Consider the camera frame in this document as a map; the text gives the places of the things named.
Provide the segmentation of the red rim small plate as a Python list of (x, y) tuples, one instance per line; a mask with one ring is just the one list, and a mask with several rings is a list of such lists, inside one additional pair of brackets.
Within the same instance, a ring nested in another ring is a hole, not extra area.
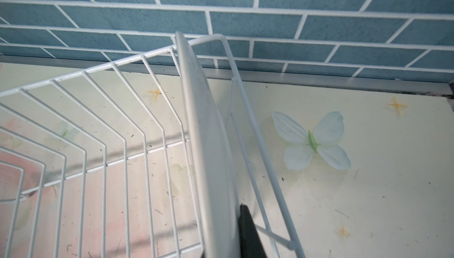
[(176, 33), (206, 258), (238, 258), (238, 195), (229, 141), (208, 80), (188, 40)]

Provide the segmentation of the white wire dish rack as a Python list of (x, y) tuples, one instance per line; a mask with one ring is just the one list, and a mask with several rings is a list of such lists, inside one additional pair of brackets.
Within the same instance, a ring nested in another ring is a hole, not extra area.
[[(226, 38), (188, 40), (267, 257), (302, 258)], [(1, 63), (1, 256), (205, 258), (176, 46), (87, 69)]]

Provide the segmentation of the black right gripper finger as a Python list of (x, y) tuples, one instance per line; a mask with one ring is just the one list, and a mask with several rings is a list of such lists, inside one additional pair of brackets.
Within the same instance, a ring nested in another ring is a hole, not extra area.
[(240, 234), (241, 257), (267, 258), (249, 208), (244, 204), (240, 205), (238, 227)]

